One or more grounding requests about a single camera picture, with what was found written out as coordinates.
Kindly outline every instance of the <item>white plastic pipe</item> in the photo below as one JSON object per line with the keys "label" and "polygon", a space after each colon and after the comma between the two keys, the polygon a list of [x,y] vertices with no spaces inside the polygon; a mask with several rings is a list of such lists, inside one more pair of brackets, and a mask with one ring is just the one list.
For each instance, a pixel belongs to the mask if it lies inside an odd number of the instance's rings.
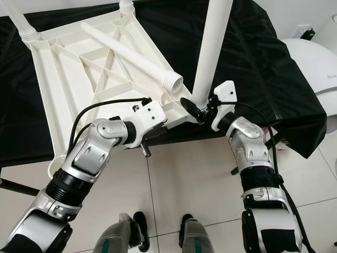
{"label": "white plastic pipe", "polygon": [[120,12],[122,15],[133,13],[135,7],[133,7],[132,0],[120,0]]}
{"label": "white plastic pipe", "polygon": [[7,11],[19,31],[23,42],[29,42],[38,38],[37,31],[28,23],[22,12],[13,3],[14,0],[0,0],[0,4]]}
{"label": "white plastic pipe", "polygon": [[192,101],[205,109],[233,0],[210,0],[196,69]]}
{"label": "white plastic pipe", "polygon": [[155,80],[159,81],[161,86],[168,91],[175,93],[181,88],[183,84],[183,77],[181,75],[175,73],[174,71],[166,70],[158,66],[157,64],[149,61],[141,54],[130,50],[119,41],[111,38],[110,36],[97,30],[87,23],[81,23],[81,28],[87,34],[101,42],[103,45],[109,47],[120,57],[126,59],[127,61],[138,67],[140,70],[142,70]]}

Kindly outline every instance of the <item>black cable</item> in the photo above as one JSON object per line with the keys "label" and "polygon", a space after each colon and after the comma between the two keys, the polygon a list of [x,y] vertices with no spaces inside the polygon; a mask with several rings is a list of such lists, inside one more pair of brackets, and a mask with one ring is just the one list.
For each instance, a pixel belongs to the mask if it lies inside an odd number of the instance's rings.
{"label": "black cable", "polygon": [[[279,176],[280,174],[279,174],[279,169],[277,167],[277,157],[276,157],[276,142],[275,142],[275,138],[274,138],[274,134],[273,134],[272,128],[271,128],[268,120],[266,119],[266,117],[258,109],[256,109],[255,107],[253,107],[253,106],[251,106],[249,104],[246,104],[246,103],[241,103],[241,102],[220,102],[219,104],[233,104],[233,105],[242,105],[242,106],[245,106],[247,108],[250,108],[254,112],[256,112],[263,119],[264,123],[266,124],[266,127],[269,130],[270,139],[272,141],[273,163],[274,163],[275,174]],[[283,185],[283,183],[280,183],[280,187],[284,191],[284,193],[285,193],[285,195],[286,195],[286,197],[288,199],[290,208],[291,208],[292,212],[294,213],[294,215],[297,218],[297,222],[299,224],[299,227],[300,227],[300,230],[301,230],[301,233],[302,233],[302,237],[303,237],[303,244],[306,246],[306,248],[307,248],[307,250],[308,250],[309,253],[315,253],[315,251],[313,250],[313,248],[311,247],[311,245],[309,243],[309,239],[308,239],[308,236],[306,235],[302,219],[300,217],[299,211],[297,210],[297,207],[296,207],[293,199],[291,198],[290,194],[288,193],[288,191],[285,188],[285,186]]]}
{"label": "black cable", "polygon": [[74,143],[73,143],[73,146],[72,146],[72,149],[75,147],[76,143],[78,142],[79,138],[81,137],[81,134],[88,128],[90,127],[91,123],[85,125],[77,134],[75,140],[74,140]]}
{"label": "black cable", "polygon": [[109,101],[104,101],[104,102],[100,102],[100,103],[96,103],[96,104],[92,104],[90,106],[88,106],[87,108],[83,109],[78,116],[76,117],[74,124],[73,124],[73,128],[72,128],[72,132],[70,134],[70,139],[69,139],[69,145],[68,145],[68,151],[67,151],[67,156],[70,154],[72,147],[73,147],[73,143],[74,143],[74,137],[75,137],[75,132],[76,132],[76,127],[78,122],[80,121],[81,117],[84,115],[84,113],[86,113],[87,111],[99,107],[101,105],[107,105],[107,104],[114,104],[114,103],[126,103],[126,102],[138,102],[138,101],[143,101],[143,100],[147,100],[147,98],[140,98],[140,99],[117,99],[117,100],[109,100]]}

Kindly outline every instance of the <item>floor tile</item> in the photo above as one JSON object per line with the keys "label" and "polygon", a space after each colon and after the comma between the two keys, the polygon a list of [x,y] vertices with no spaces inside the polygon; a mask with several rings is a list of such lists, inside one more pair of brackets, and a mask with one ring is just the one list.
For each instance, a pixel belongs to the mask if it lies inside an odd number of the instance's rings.
{"label": "floor tile", "polygon": [[2,248],[34,197],[0,189],[0,248]]}
{"label": "floor tile", "polygon": [[50,181],[47,174],[49,163],[50,161],[4,167],[1,171],[1,177],[41,190]]}
{"label": "floor tile", "polygon": [[309,242],[316,252],[337,252],[337,247],[333,245],[337,241],[336,210],[337,199],[299,208]]}
{"label": "floor tile", "polygon": [[179,230],[185,213],[205,225],[237,219],[243,203],[229,144],[208,139],[151,147],[148,158],[158,235]]}
{"label": "floor tile", "polygon": [[[241,220],[229,221],[205,227],[215,252],[245,253],[243,248]],[[178,246],[179,233],[158,236],[160,253],[181,253]]]}
{"label": "floor tile", "polygon": [[73,234],[66,252],[92,249],[118,215],[145,213],[149,236],[156,236],[147,162],[141,149],[125,150],[110,158],[109,164],[71,222]]}
{"label": "floor tile", "polygon": [[[92,252],[93,252],[93,249],[87,250],[87,251],[72,252],[72,253],[92,253]],[[139,253],[139,252],[140,251],[138,250],[137,247],[128,250],[128,253]],[[157,238],[156,237],[150,238],[150,248],[147,251],[147,253],[159,253],[159,251],[158,251],[158,242],[157,242]]]}
{"label": "floor tile", "polygon": [[330,166],[332,172],[336,175],[337,167],[337,131],[329,134],[328,137],[321,142],[319,145],[322,155],[324,156],[326,162]]}
{"label": "floor tile", "polygon": [[297,206],[337,197],[337,181],[318,149],[305,159],[287,148],[277,152],[277,161]]}

